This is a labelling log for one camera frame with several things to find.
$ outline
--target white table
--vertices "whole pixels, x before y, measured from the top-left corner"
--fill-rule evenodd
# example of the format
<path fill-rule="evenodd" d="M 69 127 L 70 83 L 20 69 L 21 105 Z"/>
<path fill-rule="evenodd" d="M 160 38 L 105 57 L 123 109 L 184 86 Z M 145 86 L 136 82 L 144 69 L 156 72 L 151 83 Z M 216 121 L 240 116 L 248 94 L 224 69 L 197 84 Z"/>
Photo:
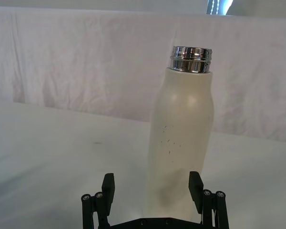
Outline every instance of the white table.
<path fill-rule="evenodd" d="M 0 102 L 0 229 L 80 229 L 80 197 L 108 172 L 110 222 L 141 217 L 148 134 L 144 122 Z M 227 194 L 230 228 L 286 229 L 286 143 L 213 133 L 202 178 Z"/>

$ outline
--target stainless steel bottle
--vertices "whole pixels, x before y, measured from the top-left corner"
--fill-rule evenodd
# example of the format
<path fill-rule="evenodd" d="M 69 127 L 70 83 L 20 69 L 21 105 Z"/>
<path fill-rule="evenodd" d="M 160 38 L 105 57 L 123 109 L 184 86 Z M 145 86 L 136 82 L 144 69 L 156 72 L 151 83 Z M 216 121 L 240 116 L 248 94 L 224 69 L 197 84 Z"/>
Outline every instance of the stainless steel bottle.
<path fill-rule="evenodd" d="M 211 55 L 173 47 L 151 121 L 147 217 L 193 219 L 189 172 L 202 170 L 214 116 Z"/>

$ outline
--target wrinkled fabric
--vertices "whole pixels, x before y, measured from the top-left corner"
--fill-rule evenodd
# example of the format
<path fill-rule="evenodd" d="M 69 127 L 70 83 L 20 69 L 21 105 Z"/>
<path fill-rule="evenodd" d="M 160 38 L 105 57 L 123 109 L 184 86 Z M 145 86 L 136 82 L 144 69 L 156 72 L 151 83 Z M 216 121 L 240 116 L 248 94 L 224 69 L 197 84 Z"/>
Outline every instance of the wrinkled fabric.
<path fill-rule="evenodd" d="M 286 19 L 0 8 L 0 99 L 149 121 L 173 45 L 213 49 L 215 131 L 286 141 Z"/>

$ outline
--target metal bottle cap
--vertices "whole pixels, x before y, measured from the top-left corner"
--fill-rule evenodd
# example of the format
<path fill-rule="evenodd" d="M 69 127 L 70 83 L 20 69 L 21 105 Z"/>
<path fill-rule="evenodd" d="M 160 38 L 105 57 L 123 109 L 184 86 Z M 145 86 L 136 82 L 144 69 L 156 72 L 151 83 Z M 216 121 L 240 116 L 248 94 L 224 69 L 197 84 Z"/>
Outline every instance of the metal bottle cap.
<path fill-rule="evenodd" d="M 208 73 L 212 49 L 174 46 L 170 69 L 187 73 Z"/>

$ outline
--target screw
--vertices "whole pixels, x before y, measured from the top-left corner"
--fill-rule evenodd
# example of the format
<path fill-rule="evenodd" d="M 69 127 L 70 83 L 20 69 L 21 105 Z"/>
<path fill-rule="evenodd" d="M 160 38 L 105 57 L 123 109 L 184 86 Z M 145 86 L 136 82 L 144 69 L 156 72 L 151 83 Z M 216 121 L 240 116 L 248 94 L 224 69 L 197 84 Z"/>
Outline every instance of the screw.
<path fill-rule="evenodd" d="M 146 224 L 146 220 L 145 220 L 145 219 L 142 219 L 142 220 L 141 220 L 141 225 L 144 225 L 144 224 Z"/>
<path fill-rule="evenodd" d="M 82 197 L 83 200 L 87 200 L 87 199 L 89 199 L 89 198 L 90 198 L 90 197 L 89 197 L 88 195 Z"/>
<path fill-rule="evenodd" d="M 222 192 L 218 192 L 217 195 L 218 195 L 219 197 L 225 197 L 224 193 L 222 193 Z"/>
<path fill-rule="evenodd" d="M 204 191 L 204 194 L 205 194 L 206 196 L 209 196 L 209 195 L 211 195 L 211 192 L 208 191 L 208 190 L 206 190 L 206 191 Z"/>
<path fill-rule="evenodd" d="M 102 197 L 103 197 L 103 194 L 102 194 L 102 193 L 98 193 L 98 194 L 96 194 L 96 197 L 97 197 L 97 198 L 102 198 Z"/>

